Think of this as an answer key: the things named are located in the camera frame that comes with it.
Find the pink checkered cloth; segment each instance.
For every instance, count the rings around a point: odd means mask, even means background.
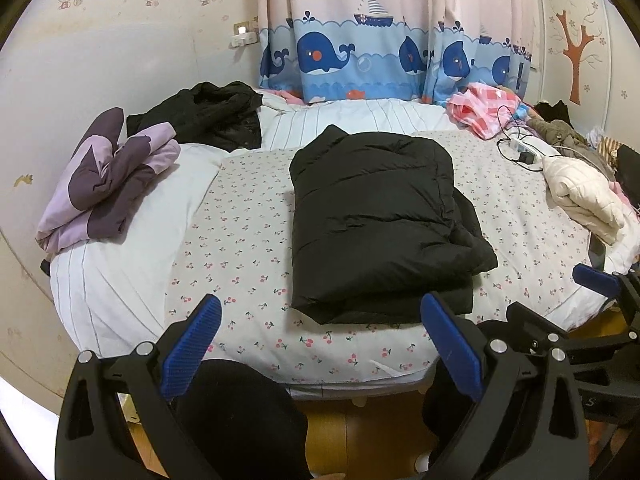
[[[506,128],[520,105],[520,98],[511,92],[483,83],[469,83],[465,93],[452,95],[447,101],[447,111],[455,120],[471,126],[473,133],[489,140],[500,133],[500,123]]]

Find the blue gripper pad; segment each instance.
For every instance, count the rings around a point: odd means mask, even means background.
[[[185,394],[222,322],[220,300],[207,294],[189,316],[188,327],[162,363],[160,394],[165,400]]]
[[[433,294],[426,294],[420,304],[420,316],[458,391],[480,402],[484,394],[481,361],[450,311]]]
[[[616,298],[620,294],[620,282],[615,276],[592,269],[585,264],[574,267],[574,282],[597,292],[606,298]]]

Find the purple jacket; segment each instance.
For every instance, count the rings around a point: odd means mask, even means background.
[[[118,147],[121,108],[101,113],[80,140],[38,224],[47,253],[120,234],[134,200],[180,154],[169,123],[150,126]]]

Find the person's leg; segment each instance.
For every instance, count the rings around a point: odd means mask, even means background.
[[[207,360],[176,419],[223,480],[310,480],[306,416],[287,391],[246,365]]]

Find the silver bolt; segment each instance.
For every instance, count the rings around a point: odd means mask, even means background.
[[[564,361],[564,358],[566,357],[566,354],[564,353],[564,351],[561,348],[554,348],[551,351],[551,357],[553,359],[555,359],[556,361]]]
[[[145,341],[143,343],[140,343],[136,347],[136,354],[138,354],[138,355],[149,355],[153,351],[154,351],[154,344],[150,343],[149,341]]]
[[[93,356],[94,353],[91,350],[85,350],[78,355],[78,362],[82,364],[88,363]]]
[[[489,343],[489,347],[497,354],[504,354],[507,351],[507,343],[505,343],[502,339],[492,340]]]

